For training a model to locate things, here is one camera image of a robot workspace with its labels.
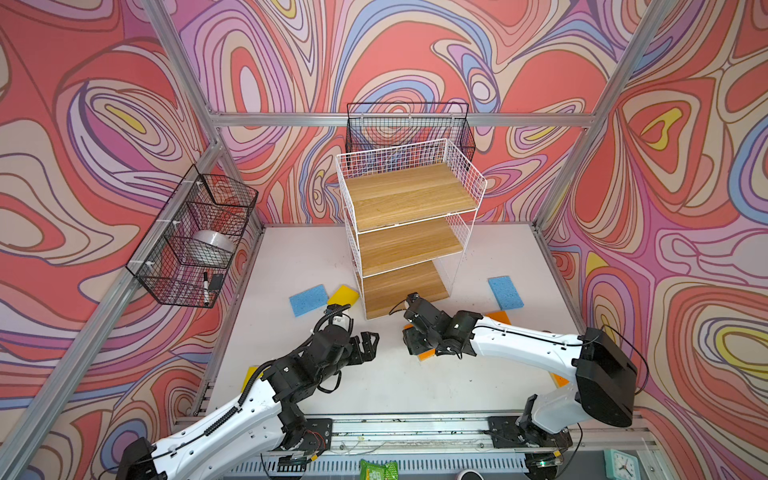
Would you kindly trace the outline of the orange sponge with pale back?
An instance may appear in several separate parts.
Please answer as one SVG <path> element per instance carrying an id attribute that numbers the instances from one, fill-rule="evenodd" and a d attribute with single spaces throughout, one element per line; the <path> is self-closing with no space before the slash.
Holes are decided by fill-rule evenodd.
<path id="1" fill-rule="evenodd" d="M 418 357 L 420 361 L 435 355 L 435 349 L 429 343 L 427 335 L 417 330 L 412 324 L 406 325 L 402 334 L 410 355 Z"/>

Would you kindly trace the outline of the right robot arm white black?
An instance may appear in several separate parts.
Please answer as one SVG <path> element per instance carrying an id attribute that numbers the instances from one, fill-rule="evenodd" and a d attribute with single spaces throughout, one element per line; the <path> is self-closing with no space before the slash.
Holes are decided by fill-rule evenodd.
<path id="1" fill-rule="evenodd" d="M 544 447 L 567 429 L 593 419 L 628 428 L 633 423 L 638 368 L 604 331 L 589 327 L 582 335 L 555 334 L 515 327 L 476 312 L 455 315 L 438 309 L 417 293 L 404 300 L 409 326 L 403 341 L 413 356 L 495 357 L 555 374 L 567 384 L 532 394 L 507 435 L 514 446 Z"/>

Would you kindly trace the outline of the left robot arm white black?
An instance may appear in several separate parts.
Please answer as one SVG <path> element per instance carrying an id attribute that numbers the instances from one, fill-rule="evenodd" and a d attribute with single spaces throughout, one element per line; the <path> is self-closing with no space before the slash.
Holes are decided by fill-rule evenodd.
<path id="1" fill-rule="evenodd" d="M 333 422 L 309 420 L 300 402 L 339 381 L 346 366 L 375 359 L 379 335 L 355 333 L 347 306 L 333 304 L 311 335 L 289 353 L 258 366 L 241 393 L 178 433 L 141 437 L 122 453 L 119 479 L 218 479 L 264 453 L 310 462 L 331 445 Z"/>

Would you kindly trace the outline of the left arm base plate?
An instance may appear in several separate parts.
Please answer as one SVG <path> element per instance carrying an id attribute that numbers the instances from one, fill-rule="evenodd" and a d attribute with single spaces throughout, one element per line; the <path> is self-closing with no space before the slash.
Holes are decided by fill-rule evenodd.
<path id="1" fill-rule="evenodd" d="M 325 452 L 331 447 L 333 420 L 309 418 L 282 428 L 283 438 L 273 452 L 298 451 L 305 455 Z"/>

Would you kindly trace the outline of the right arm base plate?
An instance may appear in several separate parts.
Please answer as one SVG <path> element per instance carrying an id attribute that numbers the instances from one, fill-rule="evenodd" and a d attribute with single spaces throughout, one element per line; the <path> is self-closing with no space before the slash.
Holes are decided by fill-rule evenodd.
<path id="1" fill-rule="evenodd" d="M 573 446 L 568 429 L 551 434 L 532 423 L 517 424 L 517 416 L 490 416 L 485 434 L 491 437 L 494 448 L 555 448 L 567 450 Z"/>

